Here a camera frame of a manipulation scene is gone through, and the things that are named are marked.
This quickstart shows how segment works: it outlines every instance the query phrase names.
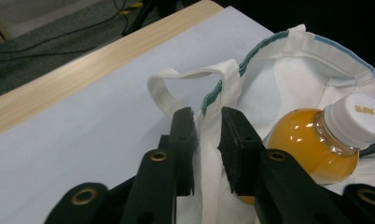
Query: bag handle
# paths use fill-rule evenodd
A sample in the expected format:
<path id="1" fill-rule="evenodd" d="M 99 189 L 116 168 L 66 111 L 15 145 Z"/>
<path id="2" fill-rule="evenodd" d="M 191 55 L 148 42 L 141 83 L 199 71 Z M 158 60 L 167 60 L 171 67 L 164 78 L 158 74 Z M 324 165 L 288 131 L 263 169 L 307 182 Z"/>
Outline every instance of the bag handle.
<path id="1" fill-rule="evenodd" d="M 183 74 L 179 74 L 172 68 L 163 69 L 149 78 L 147 81 L 147 88 L 158 108 L 171 119 L 174 112 L 182 109 L 184 106 L 182 106 L 168 91 L 164 79 L 196 79 L 207 77 L 212 74 L 218 74 L 221 79 L 220 105 L 231 106 L 235 104 L 235 101 L 238 96 L 240 96 L 242 90 L 242 81 L 239 73 L 239 65 L 234 59 L 229 59 L 222 63 L 217 63 Z M 217 94 L 218 91 L 219 90 L 215 88 L 210 94 Z"/>

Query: plastic bottle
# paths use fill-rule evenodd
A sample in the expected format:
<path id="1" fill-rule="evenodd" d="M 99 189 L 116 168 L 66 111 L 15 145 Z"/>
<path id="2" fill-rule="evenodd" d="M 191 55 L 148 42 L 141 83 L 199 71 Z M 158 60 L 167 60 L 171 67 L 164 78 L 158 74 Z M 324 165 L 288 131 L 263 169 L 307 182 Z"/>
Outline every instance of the plastic bottle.
<path id="1" fill-rule="evenodd" d="M 299 109 L 284 115 L 264 141 L 290 153 L 317 184 L 346 179 L 359 149 L 375 143 L 375 98 L 350 94 L 324 110 Z"/>

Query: bottle cap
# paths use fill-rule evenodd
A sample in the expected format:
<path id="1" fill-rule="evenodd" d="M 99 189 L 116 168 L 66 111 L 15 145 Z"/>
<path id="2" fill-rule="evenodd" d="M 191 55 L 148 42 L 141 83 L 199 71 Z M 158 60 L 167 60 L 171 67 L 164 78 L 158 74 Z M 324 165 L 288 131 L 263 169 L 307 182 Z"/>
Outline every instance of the bottle cap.
<path id="1" fill-rule="evenodd" d="M 366 148 L 375 143 L 375 98 L 352 93 L 324 109 L 328 129 L 349 147 Z"/>

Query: gray carpet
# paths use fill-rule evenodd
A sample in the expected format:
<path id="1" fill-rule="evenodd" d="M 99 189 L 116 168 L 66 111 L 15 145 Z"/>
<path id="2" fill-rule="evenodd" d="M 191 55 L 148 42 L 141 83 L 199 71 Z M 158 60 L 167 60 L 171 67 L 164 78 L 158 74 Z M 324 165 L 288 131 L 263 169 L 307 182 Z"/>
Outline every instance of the gray carpet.
<path id="1" fill-rule="evenodd" d="M 136 2 L 138 0 L 127 0 L 125 6 L 130 6 Z M 0 95 L 41 77 L 90 50 L 122 38 L 121 34 L 126 29 L 126 24 L 131 25 L 140 9 L 138 8 L 127 14 L 126 20 L 125 17 L 118 14 L 112 0 L 104 0 L 0 44 L 0 51 L 17 51 L 0 53 Z M 144 26 L 159 19 L 160 14 L 155 8 L 146 18 Z M 27 49 L 44 40 L 100 22 L 102 23 L 89 29 L 61 36 Z"/>

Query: black cable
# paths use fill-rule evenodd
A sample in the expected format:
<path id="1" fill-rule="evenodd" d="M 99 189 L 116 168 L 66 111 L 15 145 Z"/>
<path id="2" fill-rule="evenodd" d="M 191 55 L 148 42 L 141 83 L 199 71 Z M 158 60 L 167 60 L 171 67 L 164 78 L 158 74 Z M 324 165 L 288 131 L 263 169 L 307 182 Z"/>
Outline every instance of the black cable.
<path id="1" fill-rule="evenodd" d="M 107 19 L 105 21 L 100 21 L 98 23 L 94 23 L 93 25 L 90 25 L 90 26 L 87 26 L 87 27 L 83 27 L 81 29 L 78 29 L 78 30 L 75 30 L 75 31 L 72 31 L 72 32 L 69 32 L 69 33 L 66 33 L 66 34 L 63 34 L 63 35 L 54 36 L 54 37 L 52 37 L 50 39 L 46 39 L 44 41 L 36 43 L 36 44 L 34 44 L 34 45 L 32 45 L 32 46 L 30 46 L 28 48 L 25 48 L 25 49 L 18 49 L 18 50 L 13 50 L 13 51 L 0 51 L 0 53 L 20 53 L 20 52 L 23 52 L 23 51 L 26 51 L 26 50 L 29 50 L 29 49 L 33 49 L 33 48 L 35 48 L 35 47 L 37 47 L 37 46 L 39 46 L 41 44 L 44 44 L 46 42 L 51 41 L 51 40 L 54 40 L 54 39 L 57 39 L 57 38 L 60 38 L 60 37 L 66 36 L 66 35 L 71 35 L 71 34 L 74 34 L 74 33 L 78 33 L 80 31 L 90 29 L 90 28 L 92 28 L 94 26 L 104 24 L 104 23 L 106 23 L 108 21 L 113 20 L 118 14 L 122 14 L 122 16 L 124 17 L 124 19 L 126 20 L 126 25 L 124 26 L 124 29 L 122 31 L 122 33 L 123 33 L 123 32 L 126 31 L 126 29 L 128 27 L 128 23 L 129 23 L 128 19 L 127 19 L 127 16 L 122 11 L 122 9 L 126 6 L 126 0 L 123 1 L 122 7 L 118 7 L 118 5 L 116 3 L 116 0 L 113 0 L 113 2 L 114 2 L 114 6 L 118 9 L 118 13 L 116 13 L 115 15 L 113 15 L 112 17 L 110 17 L 109 19 Z M 68 52 L 55 52 L 55 53 L 25 55 L 25 56 L 20 56 L 20 57 L 15 57 L 15 58 L 9 58 L 9 59 L 0 60 L 0 63 L 11 62 L 11 61 L 15 61 L 15 60 L 19 60 L 19 59 L 25 59 L 25 58 L 35 58 L 35 57 L 42 57 L 42 56 L 54 56 L 54 55 L 65 55 L 65 54 L 81 53 L 81 52 L 86 52 L 86 51 L 89 51 L 89 50 L 93 50 L 95 48 L 80 49 L 80 50 L 74 50 L 74 51 L 68 51 Z"/>

